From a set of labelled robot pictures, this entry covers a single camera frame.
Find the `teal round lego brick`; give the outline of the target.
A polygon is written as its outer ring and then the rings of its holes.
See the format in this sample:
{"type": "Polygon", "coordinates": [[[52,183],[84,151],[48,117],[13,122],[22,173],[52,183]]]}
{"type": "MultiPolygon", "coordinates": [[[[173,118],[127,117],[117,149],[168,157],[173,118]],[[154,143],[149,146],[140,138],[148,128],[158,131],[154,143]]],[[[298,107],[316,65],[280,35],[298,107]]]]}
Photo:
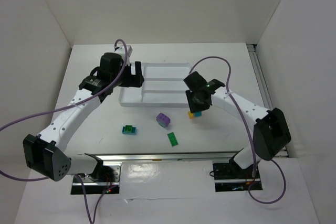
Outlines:
{"type": "Polygon", "coordinates": [[[202,112],[201,111],[197,111],[197,112],[194,112],[193,113],[193,116],[196,118],[196,117],[199,117],[199,116],[202,116],[202,112]]]}

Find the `yellow lego brick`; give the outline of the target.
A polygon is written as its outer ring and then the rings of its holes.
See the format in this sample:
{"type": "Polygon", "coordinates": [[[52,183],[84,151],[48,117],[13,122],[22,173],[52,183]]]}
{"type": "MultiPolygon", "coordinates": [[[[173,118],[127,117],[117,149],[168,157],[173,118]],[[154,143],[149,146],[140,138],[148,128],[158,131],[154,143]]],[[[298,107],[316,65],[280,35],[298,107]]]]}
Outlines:
{"type": "Polygon", "coordinates": [[[194,118],[194,114],[193,114],[192,112],[188,111],[188,117],[189,117],[190,119],[192,119],[192,118],[194,118]]]}

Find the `purple lego brick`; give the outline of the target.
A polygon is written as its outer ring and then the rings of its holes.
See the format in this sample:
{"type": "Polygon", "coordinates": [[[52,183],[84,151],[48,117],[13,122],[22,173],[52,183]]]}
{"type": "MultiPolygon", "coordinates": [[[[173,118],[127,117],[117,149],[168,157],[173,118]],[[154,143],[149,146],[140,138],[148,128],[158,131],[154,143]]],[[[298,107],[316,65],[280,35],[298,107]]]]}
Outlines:
{"type": "Polygon", "coordinates": [[[156,116],[156,121],[161,127],[166,128],[166,127],[169,126],[169,124],[171,122],[171,119],[167,115],[165,115],[163,113],[159,113],[156,116]]]}

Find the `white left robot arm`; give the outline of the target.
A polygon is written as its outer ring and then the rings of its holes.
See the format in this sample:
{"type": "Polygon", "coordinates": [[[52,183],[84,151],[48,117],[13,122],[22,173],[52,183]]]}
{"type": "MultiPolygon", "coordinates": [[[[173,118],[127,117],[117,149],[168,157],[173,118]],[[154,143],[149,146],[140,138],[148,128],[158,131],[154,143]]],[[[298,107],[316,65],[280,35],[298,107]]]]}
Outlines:
{"type": "Polygon", "coordinates": [[[125,56],[105,53],[100,65],[85,77],[70,108],[37,135],[23,140],[25,161],[29,168],[57,182],[66,175],[87,174],[98,179],[107,168],[92,154],[65,154],[67,145],[86,118],[97,109],[115,87],[140,88],[144,83],[141,62],[130,64],[125,56]]]}

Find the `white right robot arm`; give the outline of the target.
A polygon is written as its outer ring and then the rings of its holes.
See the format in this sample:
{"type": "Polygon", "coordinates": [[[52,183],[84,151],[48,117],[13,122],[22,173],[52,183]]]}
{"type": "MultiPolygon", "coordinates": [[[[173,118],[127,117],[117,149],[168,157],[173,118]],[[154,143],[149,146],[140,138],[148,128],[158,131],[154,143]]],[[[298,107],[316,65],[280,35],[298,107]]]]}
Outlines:
{"type": "Polygon", "coordinates": [[[217,79],[206,81],[198,72],[189,74],[184,83],[188,87],[185,93],[191,113],[215,106],[243,122],[249,144],[230,159],[232,167],[247,169],[261,160],[270,161],[291,141],[280,109],[258,106],[217,79]]]}

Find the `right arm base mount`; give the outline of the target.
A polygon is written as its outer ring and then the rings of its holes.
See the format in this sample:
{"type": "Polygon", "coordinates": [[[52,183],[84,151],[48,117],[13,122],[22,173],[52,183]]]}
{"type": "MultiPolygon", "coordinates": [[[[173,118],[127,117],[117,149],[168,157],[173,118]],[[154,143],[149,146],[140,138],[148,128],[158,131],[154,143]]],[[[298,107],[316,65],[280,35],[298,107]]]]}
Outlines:
{"type": "Polygon", "coordinates": [[[227,162],[213,163],[213,168],[209,172],[210,177],[214,179],[215,191],[247,191],[262,190],[262,183],[258,168],[254,169],[251,164],[245,169],[237,165],[233,158],[227,162]]]}

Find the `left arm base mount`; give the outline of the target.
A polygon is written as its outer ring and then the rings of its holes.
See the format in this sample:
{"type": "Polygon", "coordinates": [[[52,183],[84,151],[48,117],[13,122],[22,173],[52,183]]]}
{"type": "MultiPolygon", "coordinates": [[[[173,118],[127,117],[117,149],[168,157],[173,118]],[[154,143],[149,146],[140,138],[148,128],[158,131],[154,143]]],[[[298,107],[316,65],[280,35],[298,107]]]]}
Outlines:
{"type": "Polygon", "coordinates": [[[120,192],[121,162],[109,161],[93,154],[77,154],[71,157],[70,175],[72,195],[88,195],[103,191],[116,195],[120,192]]]}

